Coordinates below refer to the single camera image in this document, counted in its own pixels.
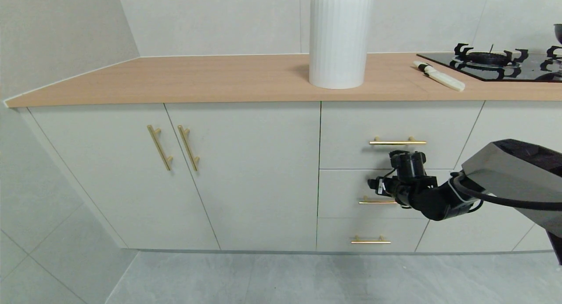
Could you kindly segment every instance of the drawer handle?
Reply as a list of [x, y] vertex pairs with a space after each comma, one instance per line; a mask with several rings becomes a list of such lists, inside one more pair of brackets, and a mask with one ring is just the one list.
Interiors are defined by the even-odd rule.
[[191, 152], [191, 147], [189, 147], [189, 142], [187, 141], [187, 136], [189, 135], [189, 129], [184, 129], [183, 126], [178, 125], [177, 130], [179, 130], [179, 134], [181, 135], [181, 139], [183, 140], [183, 144], [185, 146], [185, 149], [187, 150], [187, 156], [189, 157], [189, 160], [193, 165], [193, 169], [196, 172], [198, 172], [199, 167], [197, 167], [197, 165], [199, 164], [199, 156], [196, 157], [193, 156], [193, 152]]
[[359, 236], [355, 235], [355, 240], [351, 241], [352, 244], [390, 244], [389, 240], [385, 240], [384, 236], [380, 236], [379, 240], [359, 240]]
[[359, 201], [359, 204], [398, 204], [395, 200], [378, 200], [371, 201], [367, 196], [363, 196], [363, 200]]
[[369, 145], [425, 145], [427, 142], [425, 140], [416, 140], [413, 136], [410, 136], [408, 140], [379, 140], [379, 136], [375, 137], [375, 140], [369, 142]]
[[154, 141], [154, 144], [156, 144], [156, 148], [158, 149], [158, 152], [160, 154], [160, 157], [162, 157], [162, 161], [164, 162], [164, 166], [166, 166], [166, 170], [170, 171], [171, 170], [171, 162], [172, 159], [174, 159], [172, 156], [168, 156], [166, 157], [166, 155], [164, 155], [164, 150], [162, 149], [162, 145], [160, 144], [160, 140], [158, 139], [158, 134], [160, 134], [161, 130], [160, 129], [156, 129], [154, 130], [152, 128], [152, 125], [148, 125], [147, 126], [148, 131], [150, 132], [150, 136], [152, 136], [152, 140]]

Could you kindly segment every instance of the gas stove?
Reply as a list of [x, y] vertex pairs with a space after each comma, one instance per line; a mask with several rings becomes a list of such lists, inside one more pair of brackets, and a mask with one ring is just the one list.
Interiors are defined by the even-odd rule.
[[545, 54], [516, 49], [495, 52], [470, 52], [459, 43], [455, 52], [424, 53], [418, 56], [447, 66], [485, 82], [562, 82], [562, 47], [552, 46]]

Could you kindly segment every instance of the ribbed white vase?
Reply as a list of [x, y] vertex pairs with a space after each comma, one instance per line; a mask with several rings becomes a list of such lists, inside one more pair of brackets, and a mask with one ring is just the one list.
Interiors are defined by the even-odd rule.
[[374, 0], [310, 1], [309, 82], [329, 89], [361, 86]]

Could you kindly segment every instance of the white cabinet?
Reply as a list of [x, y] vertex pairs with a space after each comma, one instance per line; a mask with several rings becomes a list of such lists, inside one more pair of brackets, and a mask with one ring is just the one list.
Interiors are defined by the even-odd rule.
[[484, 202], [474, 213], [430, 221], [416, 251], [512, 251], [532, 226], [516, 209]]
[[315, 250], [319, 102], [166, 108], [222, 250]]
[[[427, 222], [421, 218], [319, 218], [317, 250], [414, 252]], [[381, 236], [390, 243], [351, 243], [377, 242]]]
[[562, 102], [486, 101], [456, 170], [482, 147], [507, 138], [562, 152], [561, 123]]
[[[375, 194], [368, 179], [384, 176], [389, 170], [320, 170], [318, 192], [319, 218], [423, 218], [421, 212], [403, 209], [398, 204], [359, 204], [367, 201], [393, 200]], [[450, 170], [426, 170], [437, 176], [439, 184], [446, 182]]]
[[[391, 168], [390, 150], [418, 150], [425, 168], [452, 169], [482, 101], [323, 102], [321, 168]], [[370, 146], [369, 141], [403, 141], [413, 136], [423, 146]]]
[[[30, 108], [100, 212], [130, 248], [218, 245], [163, 104]], [[147, 129], [157, 136], [167, 171]]]
[[552, 250], [552, 244], [546, 230], [534, 224], [513, 251]]

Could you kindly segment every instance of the knife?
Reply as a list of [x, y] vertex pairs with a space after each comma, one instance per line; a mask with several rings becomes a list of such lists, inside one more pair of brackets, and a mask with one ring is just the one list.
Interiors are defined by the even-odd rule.
[[440, 84], [443, 84], [459, 92], [464, 90], [465, 87], [464, 82], [461, 82], [460, 80], [457, 80], [447, 74], [444, 74], [436, 70], [435, 68], [433, 68], [433, 66], [431, 66], [428, 63], [415, 61], [414, 66], [417, 67], [424, 74], [426, 74], [428, 77], [435, 80], [436, 82], [439, 82]]

